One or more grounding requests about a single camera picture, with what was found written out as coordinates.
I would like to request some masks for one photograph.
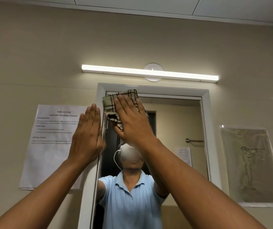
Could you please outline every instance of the white mirror frame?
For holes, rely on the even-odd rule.
[[[221,189],[220,169],[211,118],[211,100],[209,90],[99,83],[96,92],[97,107],[99,107],[101,110],[103,109],[102,97],[104,97],[107,92],[123,92],[128,89],[137,89],[140,96],[194,100],[201,99],[204,144],[207,157],[209,180]],[[103,122],[103,111],[101,111],[101,117]],[[82,192],[78,229],[90,229],[93,225],[97,188],[96,180],[99,173],[99,161],[100,157],[91,163],[91,165],[89,165],[84,172],[84,186]]]

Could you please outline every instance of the wall-mounted vanity light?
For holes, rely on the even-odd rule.
[[[215,83],[218,80],[218,75],[201,75],[191,73],[181,73],[172,71],[163,71],[160,65],[150,63],[144,69],[112,67],[112,66],[94,66],[82,65],[83,72],[116,74],[116,75],[131,75],[145,77],[148,81],[158,82],[164,79],[192,80]]]

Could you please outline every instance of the shirt collar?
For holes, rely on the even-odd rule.
[[[138,183],[135,186],[138,186],[138,185],[141,185],[141,184],[145,184],[145,180],[146,180],[146,174],[144,173],[144,171],[141,170],[141,177],[139,178],[139,181],[138,181]],[[127,192],[129,192],[128,189],[127,189],[127,187],[126,187],[126,185],[124,184],[123,171],[121,171],[117,175],[115,184],[117,184],[119,187],[121,187],[124,190],[126,190]]]

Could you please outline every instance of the checkered cloth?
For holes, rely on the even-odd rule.
[[[138,98],[137,90],[136,89],[130,89],[126,92],[119,92],[117,94],[113,95],[107,95],[103,97],[103,111],[105,115],[108,117],[109,120],[114,121],[117,123],[117,126],[123,131],[123,125],[121,124],[121,120],[119,119],[119,116],[116,112],[115,105],[114,105],[114,98],[117,97],[117,95],[127,95],[131,98],[134,106],[138,110],[136,99]]]

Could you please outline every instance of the shirt sleeve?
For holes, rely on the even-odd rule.
[[[148,180],[148,184],[149,184],[149,186],[150,186],[150,188],[151,188],[151,190],[152,190],[152,192],[153,192],[154,197],[159,201],[160,204],[164,203],[164,201],[165,201],[165,199],[167,198],[167,196],[163,198],[163,197],[159,196],[159,195],[154,191],[154,179],[153,179],[153,177],[152,177],[151,175],[148,175],[147,180]]]
[[[99,201],[99,205],[101,205],[102,207],[105,207],[105,205],[108,201],[109,192],[111,190],[113,177],[106,176],[106,177],[99,178],[98,180],[102,181],[106,187],[106,192],[105,192],[104,196],[101,198],[101,200]]]

